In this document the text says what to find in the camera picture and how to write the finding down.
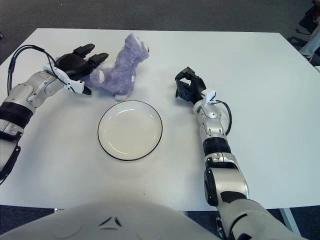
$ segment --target black cable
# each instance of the black cable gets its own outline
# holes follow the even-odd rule
[[[53,64],[56,66],[57,63],[56,61],[54,60],[54,58],[49,54],[47,53],[43,48],[41,47],[38,47],[36,45],[23,45],[21,47],[19,47],[15,52],[14,54],[12,55],[12,58],[11,58],[11,61],[10,61],[10,65],[9,65],[9,68],[8,68],[8,77],[7,77],[7,83],[6,83],[6,88],[7,88],[7,94],[9,95],[10,94],[10,91],[12,89],[12,77],[13,77],[13,73],[14,73],[14,70],[15,70],[15,65],[16,65],[16,60],[19,56],[20,53],[22,53],[24,50],[27,50],[27,49],[34,49],[36,51],[39,51],[39,52],[42,52],[46,55],[46,57],[48,58],[48,61],[49,61],[49,64],[50,64],[50,68],[51,68],[51,71],[53,73],[53,75],[60,81],[62,82],[63,84],[66,85],[66,83],[64,81],[62,81],[54,72],[54,69],[52,67],[52,64],[51,64],[51,61],[53,62]]]
[[[229,125],[228,125],[228,128],[227,130],[225,131],[225,135],[227,136],[231,130],[231,125],[232,125],[232,115],[231,115],[231,110],[230,110],[230,107],[228,106],[227,103],[225,103],[224,101],[220,101],[220,100],[216,100],[216,103],[215,104],[223,104],[228,112],[228,115],[229,115]]]
[[[3,182],[6,180],[7,177],[8,177],[8,175],[5,176],[4,179],[2,179],[2,181],[0,182],[0,186],[1,186],[1,184],[3,184]]]
[[[55,71],[54,71],[54,68],[52,67],[51,61],[50,61],[50,57],[51,57],[51,59],[53,59],[52,56],[50,56],[49,54],[47,54],[46,57],[48,58],[49,65],[50,65],[50,68],[51,68],[51,71],[52,71],[53,75],[54,75],[60,82],[62,82],[64,85],[67,85],[64,81],[62,81],[62,80],[56,75],[56,73],[55,73]]]

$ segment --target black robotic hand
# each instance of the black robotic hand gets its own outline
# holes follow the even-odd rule
[[[68,53],[61,56],[55,66],[64,71],[71,80],[79,80],[86,75],[89,75],[93,69],[101,64],[109,54],[103,52],[91,56],[88,60],[84,60],[87,54],[89,54],[95,45],[90,43],[85,46],[80,46],[73,50],[73,53]],[[91,90],[84,86],[83,94],[91,95]]]
[[[181,81],[182,79],[190,80],[190,84]],[[204,81],[195,75],[195,71],[193,71],[190,67],[186,67],[184,70],[178,73],[175,77],[176,82],[176,92],[175,97],[180,97],[187,102],[192,102],[195,104],[196,102],[203,99],[201,92],[206,90],[206,85]]]

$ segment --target table leg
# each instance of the table leg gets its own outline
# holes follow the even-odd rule
[[[284,220],[285,226],[295,234],[301,236],[298,226],[296,224],[295,218],[291,213],[290,208],[280,208],[280,213]]]

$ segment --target person's leg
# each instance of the person's leg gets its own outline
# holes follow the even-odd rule
[[[318,22],[318,26],[313,31],[313,33],[310,37],[310,40],[299,51],[304,56],[312,57],[314,55],[315,51],[320,47],[320,24],[319,24],[320,18],[318,18],[317,22]]]

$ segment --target plate rim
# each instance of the plate rim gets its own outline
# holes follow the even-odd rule
[[[115,156],[111,155],[111,154],[110,154],[107,150],[105,150],[105,148],[102,146],[102,144],[101,144],[101,142],[100,142],[100,138],[99,138],[99,126],[100,126],[100,123],[101,123],[102,118],[103,118],[103,117],[106,115],[106,113],[107,113],[110,109],[112,109],[114,106],[116,106],[116,105],[118,105],[118,104],[125,103],[125,102],[139,102],[139,103],[143,103],[143,104],[148,105],[149,107],[151,107],[151,108],[156,112],[156,114],[159,116],[159,119],[160,119],[160,122],[161,122],[161,134],[160,134],[159,140],[158,140],[158,142],[156,143],[156,145],[154,146],[154,148],[153,148],[150,152],[148,152],[146,155],[143,155],[143,156],[138,157],[138,158],[135,158],[135,159],[121,159],[121,158],[118,158],[118,157],[115,157]],[[158,113],[158,111],[157,111],[153,106],[151,106],[150,104],[148,104],[148,103],[146,103],[146,102],[144,102],[144,101],[139,101],[139,100],[126,100],[126,101],[118,102],[118,103],[116,103],[115,105],[112,105],[111,107],[109,107],[109,108],[105,111],[105,113],[104,113],[104,114],[102,115],[102,117],[100,118],[100,121],[99,121],[99,123],[98,123],[98,127],[97,127],[97,130],[96,130],[96,131],[97,131],[97,137],[98,137],[99,144],[100,144],[101,148],[103,149],[103,151],[105,151],[109,156],[111,156],[111,157],[113,157],[113,158],[115,158],[115,159],[118,159],[118,160],[121,160],[121,161],[126,161],[126,162],[131,162],[131,161],[139,160],[139,159],[142,159],[142,158],[148,156],[150,153],[152,153],[152,152],[156,149],[156,147],[158,146],[158,144],[160,143],[160,140],[161,140],[161,138],[162,138],[163,129],[164,129],[164,127],[163,127],[163,123],[162,123],[161,116],[160,116],[160,114]]]

